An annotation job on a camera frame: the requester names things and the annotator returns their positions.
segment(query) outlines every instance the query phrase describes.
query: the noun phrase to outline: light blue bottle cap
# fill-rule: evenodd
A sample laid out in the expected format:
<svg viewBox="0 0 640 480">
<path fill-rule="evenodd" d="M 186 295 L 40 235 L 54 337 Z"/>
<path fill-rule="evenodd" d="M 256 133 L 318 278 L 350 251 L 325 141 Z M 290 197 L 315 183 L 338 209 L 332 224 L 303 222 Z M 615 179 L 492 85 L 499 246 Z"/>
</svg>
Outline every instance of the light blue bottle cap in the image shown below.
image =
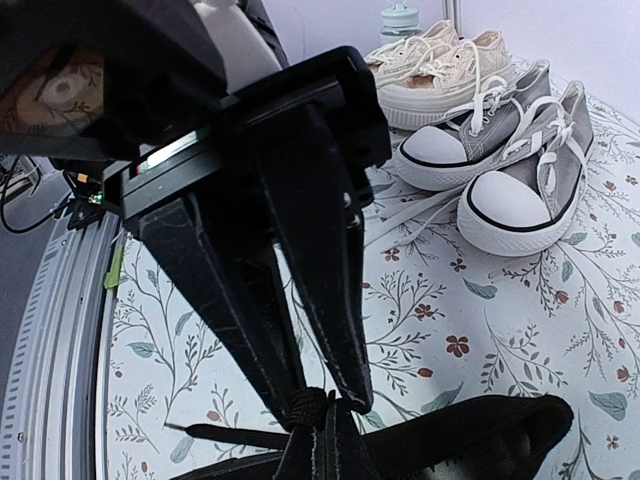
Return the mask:
<svg viewBox="0 0 640 480">
<path fill-rule="evenodd" d="M 385 8 L 382 12 L 382 24 L 391 28 L 415 27 L 420 23 L 420 11 L 417 8 L 407 7 L 402 3 L 396 3 L 392 7 Z"/>
</svg>

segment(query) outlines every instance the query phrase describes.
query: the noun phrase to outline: shoelace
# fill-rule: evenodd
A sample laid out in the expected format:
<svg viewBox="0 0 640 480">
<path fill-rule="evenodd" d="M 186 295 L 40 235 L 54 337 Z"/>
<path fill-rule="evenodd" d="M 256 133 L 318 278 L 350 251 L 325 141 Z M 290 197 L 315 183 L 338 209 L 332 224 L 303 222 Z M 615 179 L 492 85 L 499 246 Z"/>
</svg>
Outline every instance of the shoelace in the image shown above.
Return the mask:
<svg viewBox="0 0 640 480">
<path fill-rule="evenodd" d="M 379 75 L 376 78 L 376 87 L 377 88 L 382 88 L 386 85 L 389 85 L 391 83 L 397 83 L 397 82 L 402 82 L 404 80 L 406 80 L 407 78 L 410 78 L 412 76 L 414 76 L 418 70 L 420 65 L 429 65 L 428 62 L 433 62 L 436 61 L 436 56 L 438 55 L 442 55 L 444 53 L 446 53 L 448 50 L 451 50 L 451 45 L 447 45 L 447 44 L 441 44 L 441 45 L 431 45 L 431 43 L 422 38 L 422 37 L 414 37 L 415 41 L 413 48 L 411 48 L 410 50 L 407 50 L 407 54 L 403 55 L 401 57 L 401 54 L 403 52 L 402 48 L 399 49 L 397 52 L 394 52 L 393 58 L 389 59 L 388 62 L 386 64 L 383 64 L 380 67 L 380 73 L 382 75 Z M 392 61 L 393 60 L 397 60 L 397 63 L 393 64 L 393 66 L 395 67 L 395 69 L 402 69 L 402 67 L 404 65 L 408 65 L 410 63 L 413 63 L 412 57 L 413 57 L 413 53 L 416 51 L 416 49 L 418 49 L 420 47 L 420 43 L 422 43 L 426 49 L 425 51 L 422 53 L 422 55 L 420 56 L 420 58 L 415 62 L 415 65 L 413 67 L 411 67 L 410 70 L 408 70 L 407 72 L 405 72 L 404 74 L 397 76 L 397 75 L 388 75 L 385 76 L 385 65 L 392 65 Z"/>
<path fill-rule="evenodd" d="M 488 117 L 493 117 L 501 106 L 512 102 L 519 111 L 522 111 L 522 107 L 514 98 L 505 100 L 504 97 L 512 91 L 513 89 L 510 88 L 509 82 L 498 75 L 493 75 L 482 84 L 480 93 L 473 97 L 471 102 L 452 108 L 445 113 L 445 118 L 453 118 L 464 112 L 473 110 L 469 135 L 477 137 L 480 131 L 484 130 L 484 125 L 490 122 Z M 446 123 L 450 128 L 460 130 L 460 126 L 452 121 L 449 120 Z"/>
<path fill-rule="evenodd" d="M 411 68 L 411 70 L 407 71 L 403 75 L 400 75 L 399 77 L 388 78 L 386 80 L 380 81 L 377 83 L 376 86 L 378 88 L 382 88 L 391 83 L 404 82 L 405 80 L 413 77 L 414 75 L 433 76 L 436 78 L 445 78 L 449 76 L 453 68 L 457 65 L 457 63 L 452 61 L 444 61 L 441 59 L 434 60 L 435 51 L 441 47 L 447 47 L 448 49 L 452 48 L 451 46 L 448 46 L 448 45 L 439 45 L 439 46 L 433 47 L 432 49 L 428 50 L 420 57 L 418 62 L 414 65 L 413 68 Z M 475 96 L 478 93 L 480 93 L 480 88 L 482 86 L 481 85 L 482 72 L 480 71 L 481 70 L 480 69 L 480 51 L 478 50 L 478 46 L 475 44 L 473 40 L 464 40 L 458 46 L 453 48 L 455 49 L 456 52 L 462 51 L 465 48 L 470 48 L 473 51 L 473 54 L 475 56 L 475 61 L 476 61 L 476 68 L 475 68 L 476 89 L 474 94 Z M 455 53 L 451 52 L 450 57 L 455 58 Z"/>
<path fill-rule="evenodd" d="M 387 45 L 383 45 L 380 48 L 376 48 L 373 52 L 369 53 L 369 55 L 365 57 L 365 62 L 367 62 L 368 65 L 384 65 L 391 59 L 395 58 L 396 55 L 403 50 L 403 48 L 408 48 L 412 44 L 416 43 L 423 43 L 427 46 L 430 46 L 429 41 L 421 36 L 402 38 L 397 42 L 388 43 Z"/>
<path fill-rule="evenodd" d="M 516 129 L 516 133 L 512 136 L 512 139 L 517 138 L 516 135 L 522 135 L 527 128 L 529 128 L 533 121 L 537 116 L 537 111 L 540 107 L 545 105 L 554 105 L 557 111 L 556 119 L 550 121 L 545 128 L 555 128 L 556 134 L 554 135 L 553 140 L 548 142 L 548 148 L 540 157 L 538 162 L 538 176 L 540 175 L 541 169 L 545 165 L 553 165 L 558 159 L 555 151 L 560 148 L 562 145 L 567 145 L 571 149 L 571 151 L 578 157 L 580 163 L 583 167 L 583 173 L 587 175 L 587 159 L 582 151 L 582 148 L 578 145 L 576 140 L 573 138 L 573 122 L 570 115 L 564 110 L 562 103 L 553 97 L 541 97 L 536 100 L 531 107 L 527 110 L 526 113 L 521 113 L 521 120 L 518 128 Z M 513 142 L 512 147 L 515 149 L 523 148 L 526 145 L 530 145 L 531 149 L 528 152 L 528 155 L 533 155 L 534 153 L 539 152 L 542 147 L 542 132 L 536 131 L 534 132 L 531 139 L 521 139 Z M 545 193 L 550 195 L 556 187 L 556 175 L 555 170 L 551 168 L 547 180 L 547 184 L 543 186 L 545 189 Z M 443 212 L 447 211 L 451 205 L 458 202 L 459 196 L 462 191 L 465 189 L 466 185 L 453 188 L 451 190 L 447 190 L 444 192 L 437 193 L 432 197 L 429 197 L 424 200 L 420 200 L 417 202 L 413 202 L 409 207 L 405 207 L 404 205 L 400 206 L 389 206 L 385 208 L 384 212 L 380 214 L 381 219 L 388 218 L 382 225 L 379 225 L 377 228 L 373 228 L 370 231 L 366 232 L 365 236 L 365 246 L 372 244 L 378 239 L 385 236 L 387 233 L 391 232 L 395 228 L 399 227 L 403 223 L 417 217 L 418 215 L 431 210 L 436 206 L 440 206 L 438 210 L 434 214 L 432 214 L 424 224 L 420 226 L 417 230 L 412 232 L 410 235 L 393 242 L 392 245 L 383 247 L 381 251 L 387 251 L 390 248 L 409 245 L 415 242 L 420 235 L 429 227 L 429 225 L 434 221 L 436 217 L 438 217 Z"/>
</svg>

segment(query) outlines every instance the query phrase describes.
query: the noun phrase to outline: floral tablecloth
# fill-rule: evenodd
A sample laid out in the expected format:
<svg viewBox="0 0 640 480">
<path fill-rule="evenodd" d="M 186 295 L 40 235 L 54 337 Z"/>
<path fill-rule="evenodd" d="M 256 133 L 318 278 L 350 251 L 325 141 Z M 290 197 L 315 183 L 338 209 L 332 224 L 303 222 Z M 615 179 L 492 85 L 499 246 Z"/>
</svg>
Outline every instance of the floral tablecloth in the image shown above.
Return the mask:
<svg viewBox="0 0 640 480">
<path fill-rule="evenodd" d="M 558 93 L 564 85 L 555 83 Z M 406 247 L 367 249 L 363 312 L 375 405 L 357 417 L 362 431 L 483 394 L 550 392 L 572 405 L 576 420 L 540 479 L 640 479 L 640 129 L 596 99 L 590 108 L 597 147 L 589 187 L 557 245 L 519 259 L 484 254 L 462 239 L 451 213 Z M 424 195 L 391 166 L 370 176 L 370 222 L 377 210 Z M 392 240 L 423 221 L 399 227 Z M 329 389 L 285 269 L 283 277 L 310 383 Z M 163 427 L 279 431 L 228 352 L 134 240 L 122 281 L 106 412 L 109 478 L 164 480 L 257 452 Z"/>
</svg>

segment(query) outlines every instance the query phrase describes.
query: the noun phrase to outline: beige sneaker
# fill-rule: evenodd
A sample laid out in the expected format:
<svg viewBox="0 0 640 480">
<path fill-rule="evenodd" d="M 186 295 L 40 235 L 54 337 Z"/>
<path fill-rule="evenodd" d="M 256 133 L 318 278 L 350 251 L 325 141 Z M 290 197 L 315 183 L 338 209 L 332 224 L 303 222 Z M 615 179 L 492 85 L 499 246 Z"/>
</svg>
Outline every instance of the beige sneaker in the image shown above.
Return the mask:
<svg viewBox="0 0 640 480">
<path fill-rule="evenodd" d="M 489 77 L 515 79 L 500 32 L 464 40 L 433 61 L 420 60 L 405 73 L 376 82 L 391 127 L 417 130 L 440 123 L 450 109 L 471 101 Z"/>
<path fill-rule="evenodd" d="M 451 20 L 441 20 L 426 33 L 383 45 L 365 57 L 376 83 L 410 72 L 416 65 L 430 62 L 460 43 Z"/>
</svg>

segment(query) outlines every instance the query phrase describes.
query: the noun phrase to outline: gray sneaker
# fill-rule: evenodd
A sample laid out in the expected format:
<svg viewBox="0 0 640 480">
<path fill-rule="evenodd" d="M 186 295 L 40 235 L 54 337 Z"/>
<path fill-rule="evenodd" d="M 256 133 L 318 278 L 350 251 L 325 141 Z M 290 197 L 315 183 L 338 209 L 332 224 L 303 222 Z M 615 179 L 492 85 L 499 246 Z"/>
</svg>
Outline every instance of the gray sneaker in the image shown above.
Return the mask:
<svg viewBox="0 0 640 480">
<path fill-rule="evenodd" d="M 478 177 L 458 206 L 462 236 L 481 250 L 508 257 L 549 248 L 571 225 L 587 185 L 593 144 L 584 85 L 571 82 L 559 100 L 536 100 L 518 130 L 503 152 L 518 163 Z"/>
<path fill-rule="evenodd" d="M 546 60 L 535 62 L 515 85 L 489 77 L 471 102 L 447 113 L 453 120 L 423 127 L 400 145 L 394 155 L 398 174 L 417 188 L 439 192 L 517 161 L 518 155 L 503 155 L 505 145 L 514 144 L 524 111 L 550 94 Z"/>
</svg>

